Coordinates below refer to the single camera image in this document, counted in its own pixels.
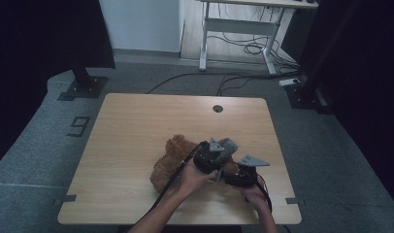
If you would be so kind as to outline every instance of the brown plush toy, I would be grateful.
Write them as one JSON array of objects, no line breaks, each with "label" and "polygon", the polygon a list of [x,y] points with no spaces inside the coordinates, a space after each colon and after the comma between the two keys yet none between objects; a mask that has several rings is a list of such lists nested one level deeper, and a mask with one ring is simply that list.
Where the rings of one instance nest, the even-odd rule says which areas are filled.
[{"label": "brown plush toy", "polygon": [[[149,180],[157,192],[161,192],[180,167],[181,162],[197,147],[196,143],[185,140],[181,134],[175,135],[167,141],[166,154],[157,160],[154,164],[153,171]],[[233,158],[229,158],[223,166],[224,171],[228,173],[236,173],[238,171],[237,164]]]}]

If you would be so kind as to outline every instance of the person's left hand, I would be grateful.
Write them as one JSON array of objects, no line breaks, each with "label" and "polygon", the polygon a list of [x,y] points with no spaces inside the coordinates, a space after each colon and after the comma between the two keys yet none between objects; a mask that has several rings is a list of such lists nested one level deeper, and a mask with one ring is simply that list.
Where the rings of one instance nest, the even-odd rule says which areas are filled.
[{"label": "person's left hand", "polygon": [[213,179],[217,171],[210,174],[200,172],[194,165],[193,159],[190,159],[184,166],[181,172],[181,181],[179,190],[186,195],[190,195],[194,191],[202,187],[209,179]]}]

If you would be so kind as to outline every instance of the desk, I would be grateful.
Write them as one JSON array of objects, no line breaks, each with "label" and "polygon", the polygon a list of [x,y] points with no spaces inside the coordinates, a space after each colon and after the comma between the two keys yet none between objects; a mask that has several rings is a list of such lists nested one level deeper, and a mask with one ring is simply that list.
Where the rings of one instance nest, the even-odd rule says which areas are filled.
[{"label": "desk", "polygon": [[[213,110],[223,107],[222,113]],[[199,143],[230,137],[246,154],[271,163],[259,167],[273,201],[277,224],[301,221],[279,141],[263,99],[144,94],[109,94],[100,110],[58,221],[63,224],[133,224],[158,194],[149,181],[153,164],[174,134]],[[173,214],[169,224],[256,224],[258,219],[238,191],[207,183]]]},{"label": "desk", "polygon": [[[273,64],[273,57],[271,56],[271,49],[279,32],[279,25],[286,8],[296,9],[316,9],[318,4],[314,1],[308,3],[306,0],[301,2],[294,0],[199,0],[206,2],[206,13],[204,17],[203,27],[203,44],[200,50],[200,65],[201,71],[206,70],[207,63],[207,34],[209,31],[215,32],[229,32],[269,36],[270,40],[267,47],[263,50],[263,56],[267,64],[267,68],[271,75],[275,75],[276,69]],[[212,18],[209,16],[210,3],[226,3],[226,4],[239,4],[239,5],[257,5],[280,7],[278,19],[275,22],[262,22],[262,21],[247,21],[247,20],[234,20],[224,18]]]}]

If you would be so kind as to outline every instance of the white wall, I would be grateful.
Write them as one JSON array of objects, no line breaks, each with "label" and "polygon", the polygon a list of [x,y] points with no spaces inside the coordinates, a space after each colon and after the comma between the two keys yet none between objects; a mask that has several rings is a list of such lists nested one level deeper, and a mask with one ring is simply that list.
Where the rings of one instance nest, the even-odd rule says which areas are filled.
[{"label": "white wall", "polygon": [[179,52],[180,1],[100,0],[113,49]]}]

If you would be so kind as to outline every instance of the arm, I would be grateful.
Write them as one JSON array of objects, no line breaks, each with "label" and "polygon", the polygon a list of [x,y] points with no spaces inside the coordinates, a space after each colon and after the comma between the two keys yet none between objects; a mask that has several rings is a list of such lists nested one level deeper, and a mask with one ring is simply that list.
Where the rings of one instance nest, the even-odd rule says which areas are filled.
[{"label": "arm", "polygon": [[181,172],[180,186],[134,225],[129,232],[161,232],[179,205],[209,179],[214,178],[215,173],[216,171],[209,175],[201,173],[190,159]]},{"label": "arm", "polygon": [[264,194],[257,186],[249,188],[235,187],[246,197],[252,208],[257,212],[262,233],[278,233],[276,223],[270,208],[264,198]]}]

